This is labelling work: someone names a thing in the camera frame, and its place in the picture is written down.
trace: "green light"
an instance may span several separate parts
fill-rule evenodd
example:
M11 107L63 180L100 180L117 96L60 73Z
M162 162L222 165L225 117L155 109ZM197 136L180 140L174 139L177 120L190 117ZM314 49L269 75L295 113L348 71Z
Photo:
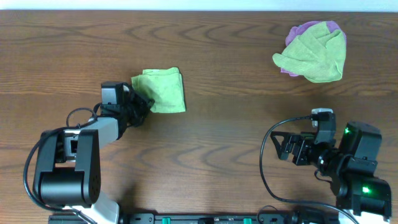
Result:
M371 189L369 189L367 187L362 187L362 192L364 192L366 194L370 194L372 191L371 191Z

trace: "white background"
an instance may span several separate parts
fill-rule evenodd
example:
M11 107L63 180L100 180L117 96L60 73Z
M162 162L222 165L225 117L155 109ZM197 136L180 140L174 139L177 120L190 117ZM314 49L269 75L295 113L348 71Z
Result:
M398 0L0 0L0 9L398 12Z

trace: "wooden table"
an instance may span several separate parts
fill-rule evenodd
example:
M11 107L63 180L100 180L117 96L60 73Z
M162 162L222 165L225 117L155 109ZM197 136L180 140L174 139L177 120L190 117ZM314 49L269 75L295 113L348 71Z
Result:
M336 21L347 34L338 82L291 78L272 61L292 26L314 20ZM0 33L1 223L46 222L49 212L22 185L30 149L43 130L64 126L71 110L99 102L101 82L128 82L144 68L180 68L187 112L150 114L101 151L101 189L126 210L291 209L263 186L259 147L274 123L318 107L334 109L338 142L351 119L381 129L376 175L398 195L398 14L1 11ZM307 121L280 130L311 127ZM314 167L279 161L271 141L264 163L276 195L335 203ZM394 197L395 214L397 205Z

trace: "wire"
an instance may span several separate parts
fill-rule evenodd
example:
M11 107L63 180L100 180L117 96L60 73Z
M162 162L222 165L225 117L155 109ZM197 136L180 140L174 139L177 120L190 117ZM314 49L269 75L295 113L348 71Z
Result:
M94 110L92 110L91 108L76 108L73 111L71 111L68 116L67 116L67 127L69 128L69 118L72 114L76 113L77 111L82 111L82 110L86 110L91 112L91 114L93 115L92 118L94 118L94 120L89 121L87 123L85 123L84 125L80 126L80 124L77 124L78 128L84 128L85 126L91 125L93 123L95 123L98 119L98 115L94 112Z
M272 205L266 205L266 206L262 207L262 208L259 210L259 212L257 212L257 215L256 215L256 217L257 217L257 222L259 222L260 224L264 224L264 222L260 220L260 212L262 212L262 211L263 211L264 209L266 209L266 208L273 208L273 209L275 209L277 212L279 212L279 210L278 210L277 208L275 208L274 206L272 206Z
M93 114L94 119L93 119L92 121L89 121L89 122L83 124L83 125L79 125L79 124L78 124L78 126L76 126L76 127L69 127L69 118L70 118L70 116L71 116L74 112L77 112L77 111L80 111L80 110L88 110L88 111L90 111L90 112ZM66 130L66 129L80 129L80 128L84 128L84 127L86 127L86 126L88 126L88 125L91 125L91 124L97 122L97 118L98 118L98 117L97 117L96 113L94 113L93 110L91 110L91 109L89 109L89 108L77 108L77 109L75 109L75 110L73 110L73 111L71 111L71 112L69 113L69 115L68 115L68 117L67 117L67 127L57 128L57 129L54 129L54 130L52 130L52 131L47 132L43 137L41 137L41 138L37 141L37 143L34 145L34 147L30 150L30 153L29 153L29 155L28 155L28 157L27 157L27 159L26 159L26 161L25 161L25 166L24 166L24 171L23 171L22 179L23 179L25 191L26 191L26 193L28 194L29 198L30 198L37 206L39 206L40 208L46 209L46 210L51 211L51 212L72 212L72 213L74 213L75 215L77 215L78 217L80 217L82 220L84 220L84 221L86 221L86 222L88 222L88 223L91 223L91 224L96 224L96 222L95 222L94 220L92 220L90 217L87 217L86 215L82 214L81 211L79 211L79 210L77 210L77 209L75 209L75 208L65 210L65 209L63 209L63 208L50 207L50 206L46 205L45 203L41 202L41 201L32 193L32 191L31 191L30 188L29 188L29 183L28 183L28 181L27 181L27 173L28 173L28 170L29 170L30 161L32 160L32 157L33 157L35 151L36 151L36 150L40 147L40 145L41 145L43 142L45 142L49 137L51 137L51 136L53 136L53 135L55 135L55 134L58 135L58 134L60 134L62 131Z
M331 182L330 180L325 180L325 179L319 178L319 177L318 177L318 172L319 172L319 170L316 170L316 171L313 173L313 175L315 176L315 178L316 178L317 180L324 181L324 182L328 182L329 184L332 184L332 182Z
M286 202L286 203L296 203L296 204L301 204L301 205L315 205L315 206L323 206L326 208L331 208L334 209L338 212L341 212L342 214L344 214L345 216L347 216L353 223L355 224L359 224L358 221L351 216L348 212L336 208L332 205L329 205L327 203L322 203L322 202L315 202L315 201L307 201L307 200L291 200L291 199L285 199L285 198L281 198L276 196L274 193L272 193L271 189L269 188L268 184L267 184L267 180L266 177L264 176L264 171L262 168L262 155L264 154L264 148L266 146L266 141L268 136L271 134L271 132L278 126L280 126L281 124L284 124L286 122L290 122L290 121L298 121L298 120L302 120L302 119L311 119L312 116L304 116L304 117L298 117L298 118L290 118L290 119L286 119L283 121L280 121L278 123L276 123L275 125L273 125L266 133L266 135L264 136L264 139L262 140L262 145L261 145L261 150L260 150L260 163L259 163L259 167L260 167L260 174L261 174L261 179L264 183L264 185L266 186L266 189L268 191L268 193L276 200L281 201L281 202Z

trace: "light green cloth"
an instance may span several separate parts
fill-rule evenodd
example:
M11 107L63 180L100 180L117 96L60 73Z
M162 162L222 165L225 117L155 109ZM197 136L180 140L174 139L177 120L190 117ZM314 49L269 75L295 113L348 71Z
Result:
M346 42L341 30L330 33L326 22L308 28L272 56L275 64L313 83L341 80L346 60Z
M178 68L145 69L131 78L133 88L155 103L153 113L185 112L182 76Z

